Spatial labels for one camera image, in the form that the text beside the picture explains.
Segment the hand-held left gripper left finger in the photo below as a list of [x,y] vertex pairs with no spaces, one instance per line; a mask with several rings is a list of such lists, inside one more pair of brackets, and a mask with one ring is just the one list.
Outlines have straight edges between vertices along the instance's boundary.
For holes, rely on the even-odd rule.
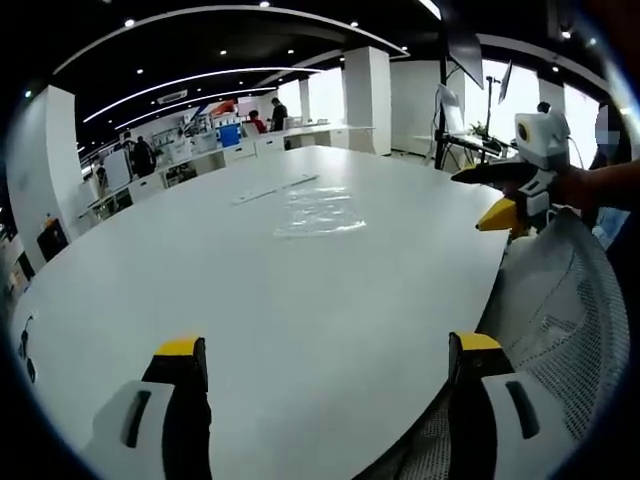
[[101,479],[210,479],[206,343],[171,340],[98,411],[83,458]]

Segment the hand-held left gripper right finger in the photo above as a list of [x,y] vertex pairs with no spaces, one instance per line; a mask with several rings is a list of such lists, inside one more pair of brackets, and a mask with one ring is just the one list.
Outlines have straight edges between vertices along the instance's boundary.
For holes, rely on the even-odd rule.
[[449,334],[451,479],[548,479],[558,465],[558,408],[501,345]]

